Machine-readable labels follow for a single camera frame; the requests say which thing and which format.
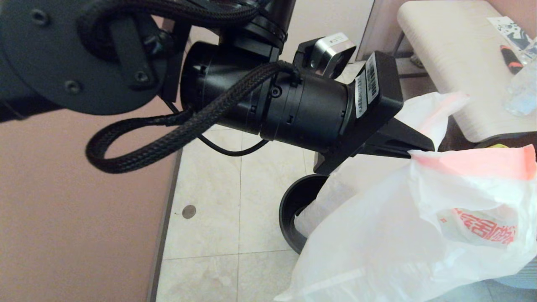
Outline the black white printed paper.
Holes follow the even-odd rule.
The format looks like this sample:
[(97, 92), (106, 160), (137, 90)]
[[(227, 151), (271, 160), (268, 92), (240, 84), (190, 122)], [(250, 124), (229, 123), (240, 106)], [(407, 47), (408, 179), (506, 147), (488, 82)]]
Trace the black white printed paper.
[(531, 39), (529, 34), (510, 17), (487, 17), (486, 19), (514, 49), (531, 55), (537, 54), (537, 39)]

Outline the dark wall baseboard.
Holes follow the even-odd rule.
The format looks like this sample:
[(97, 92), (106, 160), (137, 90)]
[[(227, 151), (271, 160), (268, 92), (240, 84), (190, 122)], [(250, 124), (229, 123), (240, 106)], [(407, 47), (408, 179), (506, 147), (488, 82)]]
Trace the dark wall baseboard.
[(159, 235), (157, 237), (157, 250), (153, 261), (153, 274), (150, 278), (149, 288), (146, 295), (145, 302), (156, 302), (157, 292), (159, 289), (159, 279), (162, 268), (165, 243), (167, 239), (167, 231), (169, 228), (169, 219), (171, 217), (173, 199), (175, 196), (178, 173), (180, 171), (180, 162), (182, 160), (182, 149), (175, 153), (173, 157), (173, 170), (171, 172), (171, 178), (169, 180), (169, 186), (167, 189), (166, 202), (164, 205), (164, 211), (161, 219), (161, 225), (159, 228)]

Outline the clear plastic bottle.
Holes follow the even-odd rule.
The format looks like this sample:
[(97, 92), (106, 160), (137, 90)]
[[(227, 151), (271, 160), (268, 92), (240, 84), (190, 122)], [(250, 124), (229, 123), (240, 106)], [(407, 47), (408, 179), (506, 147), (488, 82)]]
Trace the clear plastic bottle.
[(503, 108), (510, 114), (526, 116), (537, 109), (537, 57), (514, 75), (506, 91)]

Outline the black orange tool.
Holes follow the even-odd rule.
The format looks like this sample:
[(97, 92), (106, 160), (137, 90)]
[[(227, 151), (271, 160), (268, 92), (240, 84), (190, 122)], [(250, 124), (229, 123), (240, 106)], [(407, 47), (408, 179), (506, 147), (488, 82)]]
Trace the black orange tool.
[(501, 45), (500, 51), (502, 53), (503, 60), (505, 65), (508, 67), (508, 70), (513, 74), (518, 74), (524, 67), (520, 62), (512, 48), (507, 45)]

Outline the light wood-grain bench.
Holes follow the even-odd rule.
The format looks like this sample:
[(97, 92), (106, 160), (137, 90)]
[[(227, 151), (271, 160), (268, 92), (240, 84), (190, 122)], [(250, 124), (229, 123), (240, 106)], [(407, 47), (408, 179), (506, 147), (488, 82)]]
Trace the light wood-grain bench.
[(500, 51), (505, 39), (489, 22), (499, 16), (484, 0), (408, 1), (397, 12), (399, 27), (438, 92), (469, 95), (454, 119), (473, 143), (537, 132), (535, 113), (518, 117), (503, 107), (513, 75)]

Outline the white plastic bag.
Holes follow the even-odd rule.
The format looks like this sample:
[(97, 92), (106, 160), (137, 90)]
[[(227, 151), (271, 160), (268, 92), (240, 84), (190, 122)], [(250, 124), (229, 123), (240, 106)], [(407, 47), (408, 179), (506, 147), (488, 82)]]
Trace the white plastic bag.
[(410, 159), (346, 160), (297, 218), (307, 241), (277, 302), (426, 302), (537, 257), (533, 145), (439, 152), (469, 101), (437, 92), (396, 119), (433, 142)]

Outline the black trash bin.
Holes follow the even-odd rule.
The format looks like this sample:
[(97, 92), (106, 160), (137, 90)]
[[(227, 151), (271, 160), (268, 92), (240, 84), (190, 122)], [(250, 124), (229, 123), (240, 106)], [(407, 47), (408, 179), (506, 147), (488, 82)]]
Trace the black trash bin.
[(298, 232), (295, 218), (317, 197), (328, 176), (309, 174), (295, 181), (284, 193), (279, 206), (279, 226), (284, 240), (297, 254), (301, 254), (307, 237)]

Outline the white door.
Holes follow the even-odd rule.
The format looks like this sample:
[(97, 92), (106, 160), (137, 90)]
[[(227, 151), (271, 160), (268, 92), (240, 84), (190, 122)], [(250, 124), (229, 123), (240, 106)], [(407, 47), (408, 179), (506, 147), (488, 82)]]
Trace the white door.
[(357, 47), (375, 0), (296, 0), (280, 59), (291, 62), (298, 45), (343, 32)]

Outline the black metal bench frame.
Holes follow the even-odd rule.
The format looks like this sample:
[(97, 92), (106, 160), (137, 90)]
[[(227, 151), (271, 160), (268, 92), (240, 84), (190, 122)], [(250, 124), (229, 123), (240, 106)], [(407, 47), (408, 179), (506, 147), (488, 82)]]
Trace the black metal bench frame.
[(414, 55), (414, 49), (411, 47), (411, 44), (409, 42), (407, 42), (408, 44), (408, 49), (404, 49), (404, 50), (401, 50), (401, 45), (403, 44), (403, 42), (405, 42), (406, 40), (406, 37), (405, 37), (405, 33), (404, 32), (401, 32), (400, 35), (398, 36), (396, 42), (395, 42), (395, 46), (391, 52), (391, 55), (395, 58), (409, 58), (411, 57), (412, 55)]

